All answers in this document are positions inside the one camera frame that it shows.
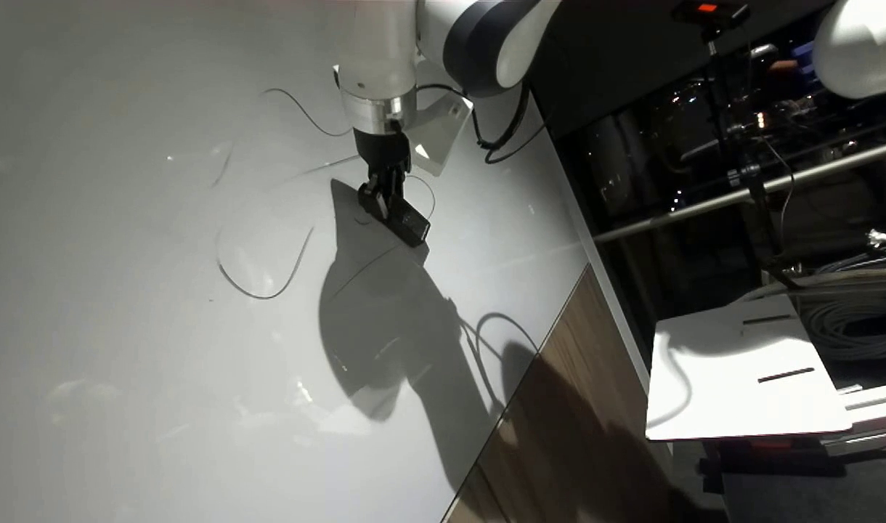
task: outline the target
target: robotic arm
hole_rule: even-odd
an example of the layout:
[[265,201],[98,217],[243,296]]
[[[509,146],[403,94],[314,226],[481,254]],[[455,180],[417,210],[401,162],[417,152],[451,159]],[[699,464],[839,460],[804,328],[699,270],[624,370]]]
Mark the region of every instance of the robotic arm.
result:
[[346,100],[369,183],[358,199],[407,245],[430,223],[403,201],[414,65],[439,65],[464,95],[522,81],[560,0],[336,0],[334,81]]

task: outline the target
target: wire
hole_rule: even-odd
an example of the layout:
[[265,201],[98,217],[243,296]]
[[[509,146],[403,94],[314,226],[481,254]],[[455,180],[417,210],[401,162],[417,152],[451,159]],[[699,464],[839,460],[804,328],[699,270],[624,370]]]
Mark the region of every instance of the wire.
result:
[[500,148],[518,135],[519,123],[526,119],[528,94],[532,94],[532,88],[522,85],[518,111],[510,113],[506,132],[503,132],[496,140],[484,140],[481,132],[478,132],[478,111],[471,113],[471,123],[472,123],[472,135],[477,135],[477,146],[478,146],[478,148],[484,148],[484,152],[500,152]]
[[269,94],[287,95],[287,100],[298,109],[298,113],[301,113],[319,135],[326,135],[326,138],[349,138],[349,135],[350,135],[349,129],[346,129],[346,132],[327,132],[327,129],[321,129],[321,124],[308,113],[308,109],[304,109],[287,88],[268,88],[262,95],[269,95]]
[[503,158],[493,158],[496,152],[487,152],[484,162],[496,167],[496,162],[506,162],[506,159],[518,158],[519,152],[526,152],[536,140],[541,132],[545,132],[545,124],[536,124],[513,152],[509,152]]
[[493,389],[493,383],[491,383],[491,379],[487,379],[487,370],[484,370],[484,364],[481,364],[481,357],[478,357],[478,345],[484,345],[493,357],[500,357],[500,355],[496,355],[496,351],[491,348],[491,342],[481,341],[478,331],[477,331],[472,325],[468,325],[464,321],[461,321],[461,331],[468,331],[468,345],[471,345],[472,364],[477,364],[477,370],[478,370],[481,386],[487,389],[487,396],[491,396],[491,401],[496,403],[496,411],[506,412],[506,403],[500,401],[500,396],[496,396],[496,389]]
[[783,154],[777,154],[775,146],[770,146],[770,143],[764,143],[764,146],[783,167],[783,175],[791,177],[791,193],[788,193],[783,207],[782,207],[782,242],[788,242],[788,210],[791,210],[791,201],[796,196],[796,175],[792,175],[791,162],[783,159]]
[[477,322],[477,331],[481,331],[491,321],[513,325],[526,337],[528,348],[535,348],[535,355],[541,355],[541,345],[532,341],[532,335],[518,321],[510,321],[500,312],[481,313],[481,321]]
[[218,267],[218,273],[237,292],[237,293],[243,293],[243,296],[249,296],[249,300],[258,300],[258,302],[269,302],[269,300],[278,300],[291,286],[292,286],[292,278],[297,278],[297,270],[298,270],[298,264],[301,264],[301,258],[304,258],[304,249],[308,249],[308,242],[314,238],[314,226],[304,233],[304,242],[301,242],[301,248],[298,248],[298,257],[297,257],[297,263],[292,263],[292,270],[291,270],[291,276],[287,276],[287,283],[278,289],[278,292],[273,292],[273,293],[253,293],[253,292],[246,292],[246,289],[242,289],[233,276],[230,276],[230,270],[227,270],[227,264],[214,257],[214,267]]
[[886,296],[837,296],[807,302],[804,321],[837,361],[886,361]]

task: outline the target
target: metal bar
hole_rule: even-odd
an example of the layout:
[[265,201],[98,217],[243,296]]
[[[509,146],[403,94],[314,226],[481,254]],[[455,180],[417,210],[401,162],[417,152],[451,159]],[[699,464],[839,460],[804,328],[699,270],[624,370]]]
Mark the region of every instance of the metal bar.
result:
[[[872,148],[872,152],[860,152],[860,154],[850,154],[850,158],[841,158],[841,159],[833,159],[833,162],[823,162],[823,167],[814,167],[814,170],[804,170],[804,172],[796,172],[796,175],[788,175],[788,177],[777,177],[777,180],[770,180],[770,183],[764,183],[764,193],[783,193],[792,183],[809,183],[809,180],[818,180],[824,175],[837,175],[837,172],[844,172],[844,170],[873,162],[881,158],[886,158],[886,146]],[[619,242],[619,238],[626,238],[626,236],[640,236],[645,229],[660,229],[660,226],[667,226],[667,223],[677,223],[677,222],[689,222],[693,215],[727,210],[727,207],[744,204],[748,199],[753,199],[748,188],[737,188],[737,193],[728,193],[728,196],[721,196],[721,199],[685,207],[685,210],[673,210],[673,212],[660,215],[660,217],[645,217],[645,222],[600,233],[600,236],[596,236],[596,245],[608,245],[608,242]]]
[[886,431],[882,432],[844,432],[844,437],[827,437],[818,440],[827,456],[853,456],[853,453],[872,453],[886,451]]
[[844,411],[886,403],[886,386],[872,386],[872,389],[863,389],[863,393],[850,393],[841,401],[844,401]]

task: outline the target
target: dark background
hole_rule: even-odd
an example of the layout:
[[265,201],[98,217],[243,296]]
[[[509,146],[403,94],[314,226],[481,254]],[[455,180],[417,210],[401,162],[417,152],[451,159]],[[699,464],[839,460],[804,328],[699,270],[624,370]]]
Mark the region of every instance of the dark background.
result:
[[[746,0],[753,18],[721,37],[721,53],[809,16],[831,0]],[[677,0],[563,0],[532,69],[555,140],[706,62],[699,29],[673,24]]]

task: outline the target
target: metal rack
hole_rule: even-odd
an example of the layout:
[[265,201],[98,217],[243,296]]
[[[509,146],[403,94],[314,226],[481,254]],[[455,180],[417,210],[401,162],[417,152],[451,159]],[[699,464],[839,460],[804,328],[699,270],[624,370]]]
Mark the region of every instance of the metal rack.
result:
[[[764,183],[764,193],[783,193],[792,183],[809,183],[809,180],[818,180],[818,177],[827,177],[827,175],[837,175],[837,172],[844,172],[844,170],[873,162],[881,158],[886,158],[886,146],[868,148],[868,152],[860,152],[860,154],[850,154],[850,158],[841,158],[841,159],[833,159],[833,162],[823,162],[823,167],[814,167],[814,170],[804,170],[804,172],[783,175],[777,180]],[[735,207],[735,204],[744,204],[744,201],[753,201],[748,188],[737,188],[737,193],[728,193],[728,196],[721,196],[721,199],[685,207],[685,210],[673,210],[673,212],[660,215],[660,217],[645,217],[645,222],[600,233],[600,236],[596,236],[596,245],[609,245],[609,242],[619,242],[619,238],[626,238],[626,236],[660,229],[660,226],[689,222],[689,217],[698,217],[698,215],[706,215],[706,212],[714,212],[714,210],[727,210],[727,207]]]

